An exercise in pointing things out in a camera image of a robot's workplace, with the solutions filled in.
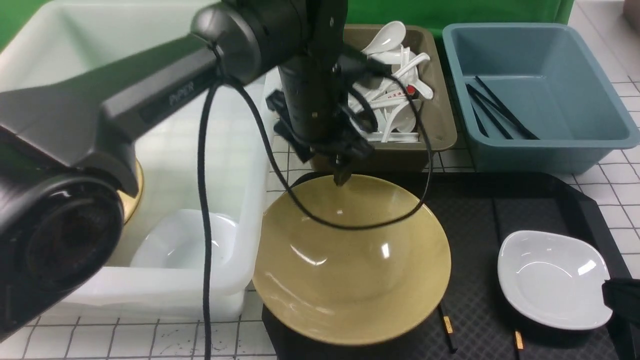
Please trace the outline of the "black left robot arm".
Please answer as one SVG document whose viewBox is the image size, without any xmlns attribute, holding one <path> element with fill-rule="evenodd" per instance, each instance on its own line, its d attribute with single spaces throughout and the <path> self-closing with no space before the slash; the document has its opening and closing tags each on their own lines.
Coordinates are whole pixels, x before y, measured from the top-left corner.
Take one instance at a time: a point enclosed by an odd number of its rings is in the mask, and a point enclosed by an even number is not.
<svg viewBox="0 0 640 360">
<path fill-rule="evenodd" d="M 242 91 L 283 71 L 277 130 L 339 157 L 338 173 L 373 147 L 352 126 L 354 83 L 386 66 L 343 41 L 345 0 L 221 0 L 190 33 L 70 79 L 1 93 L 1 339 L 105 266 L 134 197 L 134 143 L 207 92 Z"/>
</svg>

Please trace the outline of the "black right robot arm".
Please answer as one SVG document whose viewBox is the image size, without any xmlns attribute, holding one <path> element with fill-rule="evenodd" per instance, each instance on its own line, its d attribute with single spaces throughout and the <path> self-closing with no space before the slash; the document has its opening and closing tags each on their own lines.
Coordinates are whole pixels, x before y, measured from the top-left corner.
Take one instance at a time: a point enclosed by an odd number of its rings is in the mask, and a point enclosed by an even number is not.
<svg viewBox="0 0 640 360">
<path fill-rule="evenodd" d="M 611 278 L 602 284 L 603 301 L 612 310 L 606 325 L 618 359 L 638 360 L 640 327 L 640 281 Z"/>
</svg>

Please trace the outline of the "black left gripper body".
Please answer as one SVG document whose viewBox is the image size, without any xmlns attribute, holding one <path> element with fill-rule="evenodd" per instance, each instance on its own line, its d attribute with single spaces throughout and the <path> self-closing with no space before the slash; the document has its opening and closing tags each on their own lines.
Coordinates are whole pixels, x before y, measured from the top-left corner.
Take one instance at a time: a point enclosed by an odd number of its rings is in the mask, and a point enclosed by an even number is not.
<svg viewBox="0 0 640 360">
<path fill-rule="evenodd" d="M 278 67 L 282 89 L 267 97 L 279 116 L 274 126 L 307 162 L 326 157 L 336 186 L 351 177 L 354 163 L 374 153 L 365 138 L 378 130 L 377 117 L 365 96 L 355 89 L 363 79 L 390 74 L 382 62 L 358 50 L 343 50 L 333 63 L 298 54 Z"/>
</svg>

